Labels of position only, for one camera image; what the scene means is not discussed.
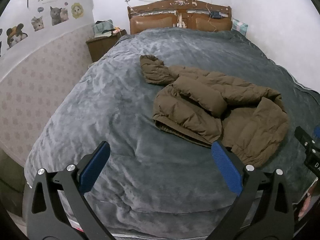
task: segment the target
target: gray blanket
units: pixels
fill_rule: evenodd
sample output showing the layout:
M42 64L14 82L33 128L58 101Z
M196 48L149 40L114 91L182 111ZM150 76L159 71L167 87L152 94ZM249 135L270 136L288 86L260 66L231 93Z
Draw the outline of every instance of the gray blanket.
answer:
M86 198L112 233L190 238L207 236L216 227L236 195L228 190L210 149L155 127L153 101L162 87L145 82L139 62L145 54L167 66L220 71L281 92L291 127L263 169L282 168L293 200L299 200L315 176L303 165L304 150L293 132L300 125L312 134L320 95L297 85L237 31L164 28L122 37L50 118L25 165L30 185L39 168L63 170L106 140L111 157ZM74 219L64 197L62 201Z

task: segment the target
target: brown puffer jacket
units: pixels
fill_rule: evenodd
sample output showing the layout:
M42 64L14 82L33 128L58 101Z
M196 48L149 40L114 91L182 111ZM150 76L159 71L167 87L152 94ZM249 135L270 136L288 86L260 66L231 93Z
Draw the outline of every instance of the brown puffer jacket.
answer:
M156 126L193 143L211 147L221 140L244 164L263 165L288 131L281 94L220 72L164 66L140 57L148 83L166 86L156 96Z

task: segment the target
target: beige patterned wallpaper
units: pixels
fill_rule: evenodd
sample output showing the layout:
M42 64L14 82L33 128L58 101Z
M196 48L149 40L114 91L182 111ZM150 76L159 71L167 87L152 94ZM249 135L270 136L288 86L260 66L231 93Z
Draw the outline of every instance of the beige patterned wallpaper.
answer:
M0 83L0 148L24 166L51 115L92 63L81 27L43 46Z

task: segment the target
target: leather headboard cushion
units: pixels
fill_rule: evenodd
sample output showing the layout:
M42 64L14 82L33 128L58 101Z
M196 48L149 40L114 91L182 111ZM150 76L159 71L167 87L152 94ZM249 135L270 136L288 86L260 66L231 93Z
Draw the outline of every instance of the leather headboard cushion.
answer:
M212 19L209 18L209 15L207 14L194 14L192 17L192 21L195 25L194 28L196 30L205 32L219 32L230 31L232 28L232 21L229 18Z
M173 13L133 16L130 19L131 34L140 33L146 29L173 27L177 17Z

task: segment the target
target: plaid pillow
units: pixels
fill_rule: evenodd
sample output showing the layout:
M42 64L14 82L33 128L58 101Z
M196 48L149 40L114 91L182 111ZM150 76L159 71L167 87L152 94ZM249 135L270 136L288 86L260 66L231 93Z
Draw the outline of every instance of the plaid pillow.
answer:
M245 36L247 33L248 25L233 18L232 19L232 28L234 30L237 30L238 32L240 32L243 36Z

